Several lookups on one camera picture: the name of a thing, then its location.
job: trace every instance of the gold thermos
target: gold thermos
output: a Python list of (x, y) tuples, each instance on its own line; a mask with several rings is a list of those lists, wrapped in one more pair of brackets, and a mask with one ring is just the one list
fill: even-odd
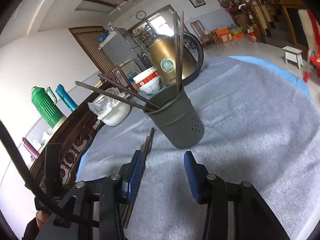
[[(185, 86), (198, 75), (203, 64), (203, 48), (191, 33), (183, 33), (185, 39), (190, 40), (198, 51), (198, 62), (191, 52), (183, 46), (182, 84)], [(149, 45), (151, 60), (164, 85), (176, 83), (176, 50), (174, 37), (166, 35), (156, 36)]]

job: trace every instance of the chopstick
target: chopstick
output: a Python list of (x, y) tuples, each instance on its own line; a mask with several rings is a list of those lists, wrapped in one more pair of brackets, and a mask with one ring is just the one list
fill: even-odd
[[(144, 170), (145, 170), (145, 167), (146, 167), (146, 158), (147, 158), (147, 155), (148, 153), (150, 152), (151, 150), (151, 146), (152, 146), (152, 141), (153, 141), (153, 136), (155, 134), (155, 128), (152, 127), (151, 128), (151, 131), (150, 131), (150, 134), (149, 136), (147, 136), (147, 139), (145, 141), (145, 145), (144, 145), (144, 149), (142, 151), (143, 153), (143, 163), (144, 163), (144, 166), (143, 166), (143, 173), (144, 173)], [(142, 176), (139, 178), (139, 182), (138, 182), (138, 187), (140, 187), (140, 183), (141, 183), (141, 179), (142, 179)], [(134, 206), (134, 203), (136, 201), (136, 198), (137, 198), (137, 195), (135, 195), (134, 199), (131, 201), (131, 203), (128, 205), (128, 208), (127, 208), (127, 211), (126, 211), (126, 214), (125, 214), (125, 217), (124, 217), (124, 228), (127, 228), (128, 227), (128, 223), (129, 223), (129, 220), (130, 220), (130, 217), (131, 217), (131, 213), (132, 213), (132, 210), (133, 210), (133, 206)]]
[(180, 73), (178, 76), (179, 83), (178, 84), (178, 93), (181, 91), (182, 86), (182, 68), (183, 68), (183, 26), (184, 26), (184, 12), (180, 13)]
[[(146, 137), (146, 140), (144, 141), (144, 144), (141, 145), (140, 147), (140, 150), (144, 153), (145, 149), (146, 149), (146, 145), (147, 145), (147, 142), (149, 140), (149, 136), (147, 135)], [(124, 227), (124, 222), (125, 222), (125, 219), (128, 217), (127, 213), (128, 213), (128, 207), (129, 207), (130, 203), (129, 204), (122, 204), (121, 205), (121, 220), (122, 220), (122, 225)]]
[(139, 94), (136, 94), (136, 93), (133, 92), (132, 90), (124, 87), (123, 85), (120, 85), (119, 83), (113, 81), (112, 79), (107, 78), (107, 77), (103, 76), (103, 75), (100, 74), (100, 73), (98, 74), (98, 77), (100, 77), (100, 78), (104, 79), (105, 81), (111, 83), (112, 85), (116, 86), (117, 88), (120, 88), (120, 89), (126, 91), (126, 92), (129, 93), (130, 95), (133, 95), (134, 97), (142, 100), (143, 102), (149, 104), (150, 106), (154, 107), (155, 109), (160, 109), (159, 106), (156, 106), (155, 104), (151, 103), (148, 99), (144, 98), (143, 96), (141, 96), (141, 95), (139, 95)]
[(129, 79), (127, 78), (127, 76), (125, 75), (125, 73), (123, 72), (122, 68), (116, 64), (116, 68), (119, 70), (120, 74), (122, 75), (122, 77), (124, 78), (125, 82), (127, 83), (127, 85), (129, 86), (129, 88), (132, 91), (135, 91), (136, 89), (134, 88), (134, 86), (131, 84), (131, 82), (129, 81)]
[(92, 90), (93, 92), (96, 92), (96, 93), (105, 95), (105, 96), (107, 96), (107, 97), (111, 97), (111, 98), (113, 98), (113, 99), (119, 100), (120, 102), (123, 102), (123, 103), (125, 103), (125, 104), (127, 104), (127, 105), (134, 106), (134, 107), (136, 107), (136, 108), (140, 108), (140, 109), (142, 109), (143, 111), (146, 111), (146, 112), (152, 112), (152, 111), (153, 111), (153, 110), (151, 110), (151, 109), (148, 108), (148, 107), (142, 106), (142, 105), (137, 104), (137, 103), (135, 103), (135, 102), (131, 102), (131, 101), (129, 101), (128, 99), (119, 97), (119, 96), (117, 96), (117, 95), (115, 95), (115, 94), (109, 93), (109, 92), (104, 91), (104, 90), (102, 90), (102, 89), (100, 89), (100, 88), (96, 88), (96, 87), (90, 86), (90, 85), (85, 84), (85, 83), (82, 83), (82, 82), (80, 82), (80, 81), (76, 81), (75, 83), (76, 83), (77, 86), (80, 86), (80, 87), (83, 87), (83, 88)]
[(180, 62), (180, 37), (178, 30), (178, 14), (176, 11), (173, 13), (173, 29), (174, 29), (174, 45), (176, 49), (176, 86), (177, 86), (177, 95), (180, 93), (180, 79), (181, 76), (181, 62)]

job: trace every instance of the gray utensil holder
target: gray utensil holder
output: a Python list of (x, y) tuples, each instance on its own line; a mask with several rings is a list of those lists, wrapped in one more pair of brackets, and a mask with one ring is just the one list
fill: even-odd
[(186, 149), (200, 141), (204, 126), (183, 87), (177, 96), (176, 85), (168, 86), (149, 101), (161, 108), (144, 113), (149, 115), (173, 146)]

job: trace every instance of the plastic bag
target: plastic bag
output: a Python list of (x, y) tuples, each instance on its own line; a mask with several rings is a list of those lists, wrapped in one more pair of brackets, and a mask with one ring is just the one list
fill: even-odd
[[(125, 94), (121, 93), (118, 88), (108, 88), (109, 93), (125, 98)], [(108, 114), (114, 105), (119, 101), (105, 95), (98, 96), (92, 103), (88, 102), (89, 109), (98, 116), (105, 116)]]

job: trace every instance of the gray tablecloth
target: gray tablecloth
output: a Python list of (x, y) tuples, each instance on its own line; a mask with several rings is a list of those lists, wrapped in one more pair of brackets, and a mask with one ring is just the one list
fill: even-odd
[[(266, 68), (229, 57), (208, 59), (185, 90), (205, 127), (203, 138), (189, 149), (196, 161), (225, 181), (251, 181), (296, 239), (318, 206), (318, 109)], [(118, 172), (153, 126), (139, 109), (116, 127), (104, 126), (77, 181)], [(125, 230), (128, 239), (201, 239), (206, 207), (192, 198), (184, 153), (156, 131)]]

